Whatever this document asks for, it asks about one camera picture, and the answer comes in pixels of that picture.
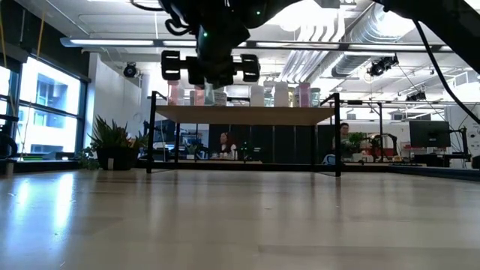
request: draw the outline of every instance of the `ceiling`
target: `ceiling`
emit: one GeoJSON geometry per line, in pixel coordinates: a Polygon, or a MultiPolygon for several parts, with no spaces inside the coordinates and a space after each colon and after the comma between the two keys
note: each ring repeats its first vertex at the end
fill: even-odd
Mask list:
{"type": "MultiPolygon", "coordinates": [[[[168,39],[179,37],[172,36],[165,28],[164,22],[170,18],[165,13],[154,13],[137,9],[126,2],[126,0],[16,0],[32,13],[41,16],[46,14],[46,22],[57,28],[71,38],[148,38],[168,39]]],[[[370,5],[369,0],[357,0],[354,9],[345,12],[345,25],[348,26],[362,11],[370,5]]],[[[257,29],[251,30],[251,39],[257,41],[294,41],[299,38],[300,31],[284,31],[279,25],[265,24],[257,29]]],[[[442,43],[431,31],[426,31],[427,37],[432,43],[442,43]]],[[[185,35],[184,39],[193,37],[185,35]]],[[[421,40],[416,30],[405,34],[398,42],[417,43],[421,40]]],[[[161,48],[118,48],[99,50],[105,62],[112,62],[118,68],[125,66],[126,62],[137,62],[137,66],[144,73],[158,72],[161,48]]],[[[262,64],[262,72],[280,73],[287,63],[290,51],[286,50],[255,50],[248,52],[236,49],[235,55],[241,53],[255,53],[259,56],[262,64]]],[[[183,49],[183,56],[194,55],[193,49],[183,49]]],[[[436,56],[442,70],[448,75],[455,75],[468,68],[467,64],[455,54],[439,54],[436,56]]],[[[393,99],[398,92],[412,88],[413,84],[420,84],[425,81],[434,81],[436,74],[431,75],[431,62],[426,54],[400,53],[398,54],[401,69],[396,67],[384,76],[366,83],[362,75],[353,74],[347,80],[331,79],[334,87],[322,87],[324,95],[340,90],[342,95],[348,99],[375,97],[393,99]]],[[[431,83],[432,93],[441,91],[437,84],[431,83]]]]}

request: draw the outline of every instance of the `security camera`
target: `security camera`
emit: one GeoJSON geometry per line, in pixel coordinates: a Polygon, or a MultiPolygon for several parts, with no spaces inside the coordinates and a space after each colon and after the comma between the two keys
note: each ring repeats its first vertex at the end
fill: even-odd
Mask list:
{"type": "Polygon", "coordinates": [[[127,78],[134,78],[138,75],[138,70],[137,70],[137,63],[135,62],[129,62],[127,63],[127,67],[123,70],[123,74],[127,78]]]}

